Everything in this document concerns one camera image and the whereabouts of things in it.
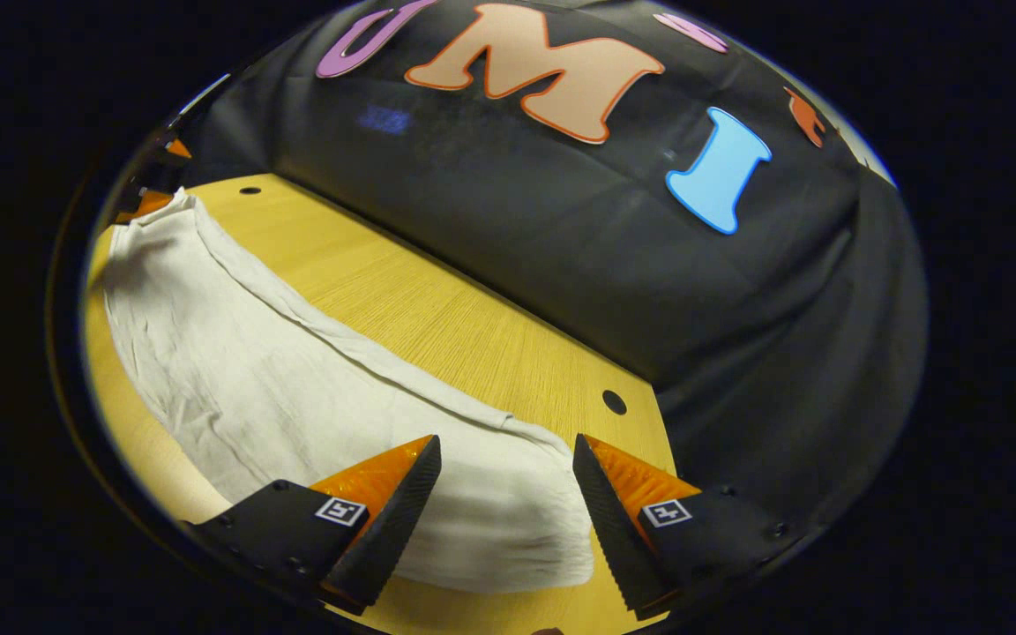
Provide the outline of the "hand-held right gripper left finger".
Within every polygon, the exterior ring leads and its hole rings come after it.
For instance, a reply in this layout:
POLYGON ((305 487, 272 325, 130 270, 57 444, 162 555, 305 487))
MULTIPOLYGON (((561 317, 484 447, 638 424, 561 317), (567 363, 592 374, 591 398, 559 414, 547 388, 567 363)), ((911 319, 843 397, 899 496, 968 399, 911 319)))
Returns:
POLYGON ((295 601, 359 616, 398 567, 440 471, 440 439, 427 435, 314 485, 273 480, 187 530, 295 601))

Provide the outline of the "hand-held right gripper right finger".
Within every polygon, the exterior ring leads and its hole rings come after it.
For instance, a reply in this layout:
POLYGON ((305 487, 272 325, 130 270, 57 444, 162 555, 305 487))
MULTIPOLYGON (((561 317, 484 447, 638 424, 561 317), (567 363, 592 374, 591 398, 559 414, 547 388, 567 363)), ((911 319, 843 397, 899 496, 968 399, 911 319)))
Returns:
POLYGON ((796 542, 793 527, 731 487, 701 489, 578 434, 573 473, 606 565, 638 620, 716 604, 796 542))

